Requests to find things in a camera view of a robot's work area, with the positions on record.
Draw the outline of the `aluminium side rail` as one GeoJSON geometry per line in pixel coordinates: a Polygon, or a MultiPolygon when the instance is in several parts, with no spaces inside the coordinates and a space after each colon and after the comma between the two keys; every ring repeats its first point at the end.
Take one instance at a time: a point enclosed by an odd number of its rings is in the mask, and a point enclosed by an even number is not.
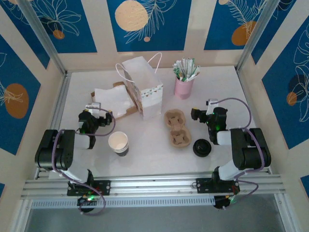
{"type": "Polygon", "coordinates": [[[72,72],[66,72],[66,75],[62,81],[61,88],[56,99],[56,104],[52,114],[50,126],[48,127],[48,129],[59,130],[60,128],[60,123],[70,86],[71,75],[72,72]]]}

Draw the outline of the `aluminium frame leg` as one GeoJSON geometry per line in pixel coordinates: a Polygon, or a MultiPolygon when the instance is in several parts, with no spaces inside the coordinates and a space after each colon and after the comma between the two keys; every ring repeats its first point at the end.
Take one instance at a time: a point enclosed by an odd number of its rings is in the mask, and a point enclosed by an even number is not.
{"type": "Polygon", "coordinates": [[[32,200],[21,201],[14,224],[14,232],[25,232],[31,207],[32,200]]]}
{"type": "Polygon", "coordinates": [[[282,194],[279,193],[275,193],[274,194],[275,200],[276,200],[276,204],[279,210],[279,214],[283,223],[283,227],[284,227],[284,231],[285,232],[289,232],[290,230],[290,222],[288,219],[288,215],[287,215],[287,211],[286,211],[286,206],[284,204],[283,201],[283,196],[282,194]]]}

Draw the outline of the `aluminium frame post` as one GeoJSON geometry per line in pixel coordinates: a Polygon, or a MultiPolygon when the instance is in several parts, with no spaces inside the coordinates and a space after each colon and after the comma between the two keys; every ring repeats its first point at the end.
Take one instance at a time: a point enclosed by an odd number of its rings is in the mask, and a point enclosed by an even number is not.
{"type": "Polygon", "coordinates": [[[270,21],[273,13],[277,9],[280,0],[267,0],[264,10],[261,12],[259,19],[251,33],[244,49],[241,53],[240,59],[235,66],[236,73],[239,74],[241,69],[244,66],[244,63],[249,58],[250,54],[252,53],[253,49],[255,48],[257,42],[259,41],[263,31],[265,30],[268,22],[270,21]]]}
{"type": "Polygon", "coordinates": [[[48,36],[46,30],[44,29],[40,19],[36,15],[34,9],[32,8],[30,2],[28,0],[16,0],[21,12],[23,13],[24,17],[28,21],[29,25],[31,26],[32,30],[36,34],[37,38],[39,39],[40,43],[42,44],[43,48],[47,52],[48,56],[55,64],[57,69],[60,73],[65,77],[67,74],[67,70],[63,65],[61,59],[58,56],[57,50],[53,45],[50,37],[48,36]]]}

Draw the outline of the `black paper coffee cup stack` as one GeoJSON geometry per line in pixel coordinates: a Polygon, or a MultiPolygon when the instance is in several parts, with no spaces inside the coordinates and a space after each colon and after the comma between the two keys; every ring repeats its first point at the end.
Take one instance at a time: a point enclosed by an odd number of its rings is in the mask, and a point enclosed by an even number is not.
{"type": "Polygon", "coordinates": [[[128,137],[121,131],[116,131],[108,138],[108,145],[117,155],[124,157],[129,151],[128,137]]]}

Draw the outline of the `aluminium frame rail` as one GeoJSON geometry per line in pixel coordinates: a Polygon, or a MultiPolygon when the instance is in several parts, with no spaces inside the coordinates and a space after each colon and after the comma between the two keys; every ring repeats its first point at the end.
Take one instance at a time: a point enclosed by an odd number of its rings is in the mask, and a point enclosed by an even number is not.
{"type": "MultiPolygon", "coordinates": [[[[196,196],[193,183],[197,178],[211,177],[210,172],[193,174],[147,175],[126,177],[99,177],[111,180],[110,197],[165,197],[196,196]]],[[[259,185],[255,194],[286,193],[279,174],[268,171],[253,172],[243,175],[240,180],[240,194],[248,194],[259,185]]],[[[66,198],[68,181],[63,178],[39,178],[27,180],[22,188],[21,199],[66,198]]]]}

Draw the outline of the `brown pulp cup carrier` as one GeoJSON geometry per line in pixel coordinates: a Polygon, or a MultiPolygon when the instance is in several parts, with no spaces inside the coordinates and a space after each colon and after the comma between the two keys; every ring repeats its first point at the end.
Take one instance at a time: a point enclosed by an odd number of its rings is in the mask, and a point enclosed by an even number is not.
{"type": "Polygon", "coordinates": [[[169,128],[169,140],[172,146],[183,148],[190,145],[192,141],[191,133],[185,126],[185,116],[183,111],[178,109],[167,110],[164,121],[169,128]]]}

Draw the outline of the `cartoon animal paper gift bag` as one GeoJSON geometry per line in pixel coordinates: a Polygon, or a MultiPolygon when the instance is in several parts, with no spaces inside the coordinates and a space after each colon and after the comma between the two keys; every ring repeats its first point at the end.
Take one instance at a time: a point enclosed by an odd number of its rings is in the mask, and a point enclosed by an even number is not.
{"type": "Polygon", "coordinates": [[[121,67],[123,74],[119,74],[126,81],[126,87],[133,98],[134,103],[143,120],[148,120],[161,114],[163,99],[163,83],[160,80],[157,70],[159,68],[162,53],[155,68],[150,65],[150,61],[143,56],[135,57],[124,62],[117,63],[115,69],[121,67]]]}

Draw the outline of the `black plastic cup lid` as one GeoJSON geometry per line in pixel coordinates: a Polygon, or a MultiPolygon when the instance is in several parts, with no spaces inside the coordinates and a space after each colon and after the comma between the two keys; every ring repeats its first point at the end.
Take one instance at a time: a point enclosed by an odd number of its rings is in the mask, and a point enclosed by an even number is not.
{"type": "Polygon", "coordinates": [[[193,152],[198,157],[207,157],[211,152],[211,144],[205,139],[198,139],[193,144],[193,152]]]}

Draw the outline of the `pink cylindrical straw holder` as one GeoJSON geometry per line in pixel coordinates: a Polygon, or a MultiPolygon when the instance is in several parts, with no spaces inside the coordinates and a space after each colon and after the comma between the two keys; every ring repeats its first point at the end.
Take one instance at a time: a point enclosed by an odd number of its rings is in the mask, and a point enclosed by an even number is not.
{"type": "Polygon", "coordinates": [[[188,99],[191,95],[194,80],[189,82],[180,81],[178,78],[175,80],[174,95],[181,100],[188,99]]]}

